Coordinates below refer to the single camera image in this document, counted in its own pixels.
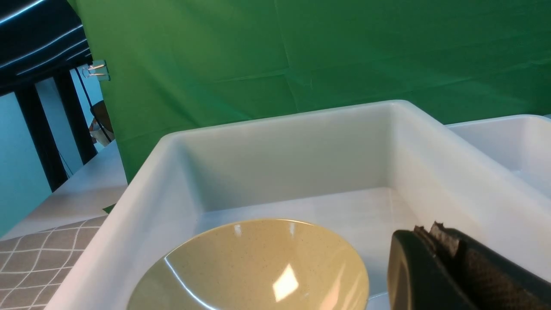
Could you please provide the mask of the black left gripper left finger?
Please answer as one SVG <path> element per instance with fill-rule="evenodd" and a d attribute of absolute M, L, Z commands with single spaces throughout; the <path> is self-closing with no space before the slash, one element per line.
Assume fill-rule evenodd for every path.
<path fill-rule="evenodd" d="M 387 269 L 392 310 L 476 310 L 431 247 L 428 233 L 394 231 Z"/>

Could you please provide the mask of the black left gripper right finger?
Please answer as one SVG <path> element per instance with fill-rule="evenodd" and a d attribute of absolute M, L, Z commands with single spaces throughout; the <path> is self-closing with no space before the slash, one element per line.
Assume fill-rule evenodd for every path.
<path fill-rule="evenodd" d="M 430 229 L 436 255 L 477 310 L 548 310 L 550 282 L 454 228 Z"/>

